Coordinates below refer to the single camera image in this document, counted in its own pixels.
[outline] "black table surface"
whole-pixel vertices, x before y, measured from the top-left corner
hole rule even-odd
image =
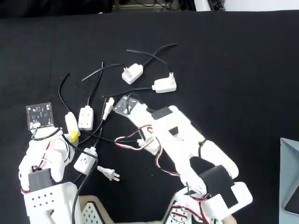
[[[26,105],[52,102],[56,126],[65,128],[57,88],[70,72],[62,94],[76,115],[96,80],[81,78],[106,64],[142,63],[147,57],[126,49],[154,52],[178,43],[161,56],[172,67],[176,92],[139,92],[150,108],[176,105],[237,164],[236,181],[247,184],[253,203],[235,213],[240,224],[278,224],[280,137],[299,139],[299,12],[149,13],[48,17],[0,21],[1,223],[27,223],[18,165],[30,139]],[[103,74],[92,106],[99,115],[101,95],[151,86],[168,76],[152,63],[132,86],[121,69]],[[113,114],[104,136],[115,138],[135,127]],[[96,195],[115,222],[160,220],[183,186],[160,171],[146,151],[101,142],[100,164],[114,168],[121,182],[95,171],[83,195]],[[172,169],[166,155],[162,166]],[[202,161],[203,170],[209,166]],[[64,180],[78,176],[69,165]]]

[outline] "white power adapter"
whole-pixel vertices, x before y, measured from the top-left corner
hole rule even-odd
[[[128,68],[124,68],[121,77],[123,80],[125,80],[126,83],[131,85],[142,74],[143,74],[143,66],[141,64],[135,63]]]
[[[174,79],[173,73],[169,73],[168,78],[157,79],[152,85],[156,93],[173,92],[177,89],[177,83]]]
[[[85,148],[84,152],[90,153],[94,156],[98,156],[95,147]],[[84,153],[81,153],[76,163],[74,164],[74,168],[80,173],[87,175],[91,170],[91,168],[93,167],[94,163],[95,163],[95,158],[86,155]]]
[[[113,104],[114,104],[114,99],[112,97],[110,97],[108,102],[105,105],[104,114],[102,117],[103,120],[107,119],[108,115],[110,114],[110,112],[113,109]]]
[[[78,127],[80,130],[93,129],[93,109],[90,106],[82,107],[79,114]]]

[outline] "black cable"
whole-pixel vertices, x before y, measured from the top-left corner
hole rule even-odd
[[[35,132],[32,134],[32,136],[31,136],[31,139],[34,140],[34,141],[42,141],[42,140],[48,139],[48,138],[54,136],[55,134],[57,134],[57,133],[61,130],[61,128],[60,128],[60,127],[57,128],[53,133],[51,133],[51,134],[49,134],[49,135],[47,135],[47,136],[45,136],[45,137],[37,138],[37,139],[36,139],[34,136],[35,136],[37,130],[38,130],[38,128],[36,129],[36,131],[35,131]]]
[[[102,75],[103,75],[103,70],[101,71],[100,75],[99,75],[99,78],[97,80],[97,82],[95,83],[93,89],[91,90],[90,94],[89,94],[89,97],[87,99],[87,105],[90,106],[90,101],[92,100],[94,94],[95,94],[95,91],[97,90],[97,87],[99,86],[100,84],[100,80],[102,78]]]
[[[211,11],[214,11],[212,0],[207,0],[207,2],[209,3],[209,7],[211,8]]]
[[[137,3],[137,4],[139,4],[139,5],[142,5],[142,6],[144,6],[144,7],[153,7],[153,6],[155,6],[155,4],[156,3],[154,3],[153,5],[151,5],[151,6],[147,6],[147,5],[145,5],[145,4],[142,4],[142,3],[140,3],[139,1],[137,1],[137,0],[135,0],[135,2]]]
[[[167,44],[167,45],[164,45],[162,47],[160,47],[158,50],[155,51],[155,53],[153,55],[157,56],[159,53],[161,53],[161,51],[163,49],[166,49],[166,48],[170,48],[170,47],[175,47],[177,46],[178,44],[177,43],[172,43],[172,44]],[[153,60],[154,58],[150,57],[147,62],[145,62],[143,64],[143,67],[145,68],[146,66],[148,66],[148,64]]]
[[[102,125],[103,125],[103,121],[99,124],[99,126],[97,127],[97,129],[94,130],[93,134],[95,134],[95,133],[101,128]],[[87,140],[89,140],[90,137],[91,137],[91,136],[88,136],[86,139],[80,141],[80,142],[78,143],[78,145],[83,144],[84,142],[86,142]]]
[[[131,89],[131,90],[125,90],[125,91],[110,94],[110,95],[105,95],[102,97],[103,98],[116,97],[116,96],[123,95],[123,94],[129,93],[129,92],[140,91],[140,90],[152,90],[152,89],[153,89],[152,87],[141,87],[141,88],[135,88],[135,89]]]
[[[144,52],[144,51],[139,51],[139,50],[130,50],[130,49],[127,49],[126,51],[127,51],[127,52],[133,52],[133,53],[138,53],[138,54],[148,55],[148,56],[150,56],[150,57],[152,57],[152,58],[158,60],[159,62],[165,64],[165,65],[168,67],[169,72],[172,73],[172,70],[171,70],[170,66],[169,66],[165,61],[163,61],[162,59],[158,58],[158,57],[155,56],[155,55],[152,55],[151,53]]]
[[[63,99],[62,96],[61,96],[62,85],[64,84],[66,78],[67,78],[69,75],[70,75],[70,73],[67,73],[66,76],[61,80],[61,83],[60,83],[60,85],[59,85],[59,87],[58,87],[58,95],[59,95],[59,98],[60,98],[61,102],[64,104],[65,108],[66,108],[69,112],[71,112],[70,109],[69,109],[69,107],[66,105],[64,99]]]
[[[101,123],[104,122],[104,120],[103,120],[103,115],[104,115],[104,111],[105,111],[106,101],[107,101],[107,98],[104,99],[104,103],[103,103],[103,107],[102,107]],[[102,134],[103,134],[103,125],[102,125],[102,127],[100,128],[99,136],[102,137]],[[97,144],[99,143],[99,141],[100,141],[100,139],[97,139],[96,142],[94,143],[93,147],[96,148],[96,146],[97,146]]]
[[[82,132],[85,132],[86,134],[90,135],[91,137],[93,138],[97,138],[97,139],[102,139],[104,141],[108,141],[108,142],[112,142],[114,143],[114,140],[111,140],[111,139],[106,139],[104,137],[100,137],[96,134],[93,134],[92,132],[89,132],[89,131],[86,131],[86,130],[81,130]],[[136,142],[136,140],[126,140],[126,141],[117,141],[117,142]]]
[[[171,8],[168,8],[168,7],[164,6],[164,5],[162,5],[162,4],[159,3],[157,0],[155,0],[155,3],[157,3],[158,5],[160,5],[160,6],[163,7],[163,8],[168,9],[169,11],[171,11]]]
[[[83,174],[79,174],[79,176],[74,180],[73,184],[76,184],[79,181],[79,179],[82,177],[82,175]]]
[[[89,74],[89,75],[86,76],[85,78],[83,78],[83,79],[82,79],[82,82],[85,81],[85,80],[87,80],[87,79],[89,79],[91,76],[93,76],[94,74],[97,74],[98,72],[100,72],[100,71],[102,71],[102,70],[104,70],[104,69],[108,69],[108,68],[112,68],[112,67],[117,67],[117,66],[121,66],[121,67],[123,67],[123,68],[126,68],[126,66],[124,66],[124,65],[122,65],[122,64],[111,64],[111,65],[107,65],[107,66],[105,66],[105,67],[103,67],[103,68],[100,68],[100,69],[94,71],[93,73]]]
[[[94,163],[92,169],[89,171],[89,173],[86,175],[86,177],[85,177],[84,180],[82,181],[80,187],[78,188],[78,191],[76,192],[75,198],[74,198],[74,203],[73,203],[73,207],[72,207],[72,210],[71,210],[71,222],[72,222],[72,224],[76,224],[76,222],[75,222],[75,208],[76,208],[77,200],[78,200],[78,197],[79,197],[79,193],[80,193],[80,191],[82,190],[82,188],[83,188],[84,184],[86,183],[86,181],[87,181],[88,177],[90,176],[90,174],[91,174],[91,173],[93,172],[93,170],[97,167],[97,165],[98,165],[98,157],[95,156],[95,155],[92,155],[92,154],[90,154],[90,153],[87,153],[87,152],[85,152],[84,150],[79,149],[78,147],[74,146],[74,145],[73,145],[73,144],[72,144],[72,143],[65,137],[64,134],[62,135],[62,137],[63,137],[63,139],[65,140],[65,142],[66,142],[67,144],[69,144],[70,146],[72,146],[75,150],[80,151],[81,153],[84,153],[84,154],[86,154],[86,155],[88,155],[88,156],[90,156],[90,157],[92,157],[92,158],[95,159],[95,163]]]

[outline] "black tape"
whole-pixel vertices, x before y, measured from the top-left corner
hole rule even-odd
[[[213,197],[221,194],[228,208],[238,204],[238,201],[231,189],[234,181],[223,166],[216,166],[199,175],[206,184],[207,191]]]
[[[174,128],[172,128],[172,129],[170,129],[169,132],[170,132],[170,134],[172,134],[172,135],[176,135],[176,134],[178,134],[178,127],[174,127]]]
[[[154,120],[158,120],[158,119],[160,119],[162,117],[165,117],[165,116],[167,116],[168,114],[171,114],[171,113],[172,113],[172,111],[168,107],[164,107],[160,110],[157,110],[157,111],[153,112],[151,114],[151,116]]]

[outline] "metal prong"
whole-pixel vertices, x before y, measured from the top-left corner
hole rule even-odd
[[[115,181],[120,181],[120,179],[118,179],[117,177],[113,177],[112,179]]]

